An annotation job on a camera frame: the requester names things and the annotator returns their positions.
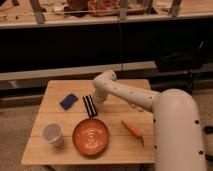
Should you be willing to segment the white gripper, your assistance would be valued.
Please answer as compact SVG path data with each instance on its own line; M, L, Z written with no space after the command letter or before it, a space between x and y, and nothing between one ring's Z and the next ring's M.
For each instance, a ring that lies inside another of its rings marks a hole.
M92 99L92 96L91 96L91 95L89 95L89 99L90 99L90 103L91 103L91 105L92 105L92 107L93 107L94 116L97 116L98 113L97 113L97 110L96 110L96 107L95 107L95 104L94 104L94 102L93 102L93 99ZM100 96L100 95L97 95L97 94L94 95L94 101L95 101L96 103L98 103L98 104L104 103L104 102L106 101L106 99L107 99L106 96ZM85 107L86 107L86 111L87 111L87 113L88 113L88 116L89 116L89 117L92 117L92 113L91 113L90 108L89 108L89 106L88 106L88 104L87 104L87 101L86 101L86 97L85 97L85 96L83 96L83 101L84 101L84 105L85 105Z

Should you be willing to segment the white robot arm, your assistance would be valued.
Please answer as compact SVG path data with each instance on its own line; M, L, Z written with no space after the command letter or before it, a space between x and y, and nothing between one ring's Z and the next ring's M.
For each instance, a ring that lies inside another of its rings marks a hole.
M103 103L109 94L153 114L155 171L207 171L199 109L180 89L163 92L118 83L113 70L97 75L93 99Z

